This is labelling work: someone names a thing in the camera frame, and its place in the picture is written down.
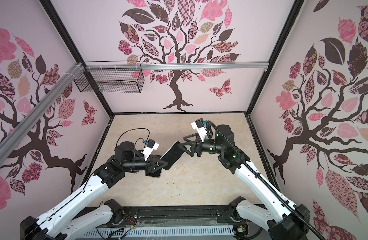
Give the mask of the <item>left aluminium rail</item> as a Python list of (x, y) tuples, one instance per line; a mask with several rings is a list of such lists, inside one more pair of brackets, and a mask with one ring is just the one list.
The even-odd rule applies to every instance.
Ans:
[(15, 127), (0, 144), (0, 166), (8, 158), (10, 153), (17, 147), (23, 138), (30, 132), (37, 121), (45, 114), (51, 104), (67, 88), (67, 86), (83, 72), (83, 65), (75, 63), (55, 84), (48, 94), (26, 115), (26, 117)]

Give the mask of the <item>aluminium rail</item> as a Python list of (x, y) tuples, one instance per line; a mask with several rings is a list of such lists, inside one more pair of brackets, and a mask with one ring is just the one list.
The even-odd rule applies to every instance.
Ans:
[(26, 117), (15, 127), (0, 144), (0, 166), (8, 158), (10, 153), (17, 147), (23, 138), (30, 132), (37, 121), (45, 114), (51, 104), (67, 88), (67, 86), (83, 72), (83, 65), (75, 63), (55, 84), (48, 94), (26, 115)]
[(127, 62), (121, 65), (88, 65), (87, 70), (140, 70), (140, 71), (162, 71), (162, 70), (204, 70), (204, 69), (267, 69), (268, 62), (233, 62), (233, 63), (189, 63), (189, 64), (132, 64)]

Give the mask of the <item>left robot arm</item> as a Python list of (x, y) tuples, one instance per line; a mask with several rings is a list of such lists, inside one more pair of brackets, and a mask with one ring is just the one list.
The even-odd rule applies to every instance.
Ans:
[(147, 176), (159, 177), (167, 162), (152, 154), (158, 147), (159, 144), (152, 139), (146, 141), (143, 150), (136, 150), (132, 142), (122, 142), (115, 147), (114, 155), (96, 169), (85, 184), (39, 217), (24, 219), (20, 224), (20, 239), (75, 240), (99, 225), (121, 222), (123, 207), (114, 200), (81, 217), (77, 214), (124, 178), (126, 173), (144, 171)]

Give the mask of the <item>back aluminium rail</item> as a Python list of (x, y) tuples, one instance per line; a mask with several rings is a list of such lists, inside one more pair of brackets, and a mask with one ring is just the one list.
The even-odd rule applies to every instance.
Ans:
[(87, 70), (140, 70), (140, 71), (162, 71), (162, 70), (204, 70), (204, 69), (267, 69), (268, 62), (233, 62), (233, 63), (189, 63), (189, 64), (132, 64), (127, 62), (121, 65), (88, 65)]

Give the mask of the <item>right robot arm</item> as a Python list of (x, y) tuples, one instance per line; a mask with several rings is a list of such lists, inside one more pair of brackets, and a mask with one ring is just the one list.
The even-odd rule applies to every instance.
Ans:
[(219, 162), (243, 181), (263, 203), (263, 207), (240, 198), (232, 202), (238, 218), (248, 220), (269, 233), (273, 240), (302, 240), (308, 232), (320, 240), (323, 235), (310, 224), (310, 211), (296, 205), (269, 182), (255, 164), (235, 144), (235, 134), (228, 125), (216, 126), (198, 119), (191, 123), (196, 133), (184, 137), (179, 148), (193, 157), (216, 154)]

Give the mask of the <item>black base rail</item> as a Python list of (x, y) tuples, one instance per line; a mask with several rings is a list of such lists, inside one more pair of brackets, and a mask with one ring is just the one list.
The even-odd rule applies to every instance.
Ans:
[(163, 207), (122, 207), (112, 199), (94, 210), (84, 208), (75, 214), (71, 221), (62, 224), (54, 239), (74, 240), (101, 225), (117, 227), (195, 220), (215, 220), (218, 224), (228, 225), (252, 222), (267, 231), (273, 240), (304, 240), (309, 231), (294, 214), (282, 215), (280, 221), (276, 222), (274, 214), (263, 205), (253, 205), (243, 197), (236, 198), (228, 205)]

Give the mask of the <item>phone in pink case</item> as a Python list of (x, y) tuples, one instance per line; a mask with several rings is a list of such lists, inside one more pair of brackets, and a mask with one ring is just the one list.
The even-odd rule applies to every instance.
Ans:
[(159, 178), (161, 176), (161, 173), (162, 173), (162, 169), (159, 169), (154, 173), (150, 173), (149, 176), (152, 178)]

